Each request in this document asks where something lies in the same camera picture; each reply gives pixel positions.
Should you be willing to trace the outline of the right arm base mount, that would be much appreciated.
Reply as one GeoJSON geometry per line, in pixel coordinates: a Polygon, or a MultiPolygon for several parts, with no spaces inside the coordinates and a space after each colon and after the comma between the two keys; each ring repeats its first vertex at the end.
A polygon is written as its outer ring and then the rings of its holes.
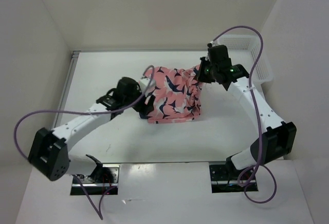
{"type": "Polygon", "coordinates": [[[241,171],[229,171],[225,162],[210,163],[209,172],[212,193],[237,193],[244,191],[244,187],[237,183],[237,178],[241,171]]]}

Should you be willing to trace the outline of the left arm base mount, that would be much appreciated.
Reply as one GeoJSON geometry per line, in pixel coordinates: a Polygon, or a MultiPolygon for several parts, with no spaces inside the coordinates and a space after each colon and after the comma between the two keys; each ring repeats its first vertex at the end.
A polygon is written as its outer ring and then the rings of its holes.
{"type": "Polygon", "coordinates": [[[100,175],[76,175],[89,195],[118,194],[120,165],[104,164],[100,175]]]}

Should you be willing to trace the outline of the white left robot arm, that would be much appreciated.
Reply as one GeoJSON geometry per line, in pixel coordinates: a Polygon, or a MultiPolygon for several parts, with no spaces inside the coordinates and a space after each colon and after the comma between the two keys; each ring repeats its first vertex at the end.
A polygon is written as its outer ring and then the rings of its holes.
{"type": "Polygon", "coordinates": [[[143,115],[152,112],[155,97],[150,91],[155,85],[155,80],[148,77],[142,77],[139,81],[121,78],[115,88],[98,98],[83,115],[51,130],[38,130],[28,156],[29,163],[50,181],[68,174],[84,175],[90,182],[98,182],[102,175],[109,173],[103,163],[92,155],[86,155],[85,159],[70,158],[69,151],[126,108],[131,107],[143,115]]]}

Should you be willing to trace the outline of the pink shark print shorts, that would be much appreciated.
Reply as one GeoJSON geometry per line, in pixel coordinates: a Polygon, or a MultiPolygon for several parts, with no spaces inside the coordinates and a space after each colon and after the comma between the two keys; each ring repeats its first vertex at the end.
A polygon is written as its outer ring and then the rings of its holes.
{"type": "Polygon", "coordinates": [[[201,91],[203,83],[194,79],[199,65],[189,69],[155,67],[150,89],[155,96],[154,110],[146,119],[149,123],[182,123],[201,115],[201,91]]]}

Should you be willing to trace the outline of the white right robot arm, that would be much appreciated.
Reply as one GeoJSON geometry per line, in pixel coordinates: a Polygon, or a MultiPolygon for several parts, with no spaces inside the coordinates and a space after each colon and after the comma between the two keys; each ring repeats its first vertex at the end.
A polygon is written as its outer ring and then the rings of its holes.
{"type": "Polygon", "coordinates": [[[233,65],[225,45],[208,44],[202,57],[196,80],[218,83],[229,92],[249,116],[258,138],[247,149],[226,159],[225,172],[230,179],[238,179],[245,168],[266,165],[292,150],[297,128],[278,116],[252,82],[251,72],[241,64],[233,65]]]}

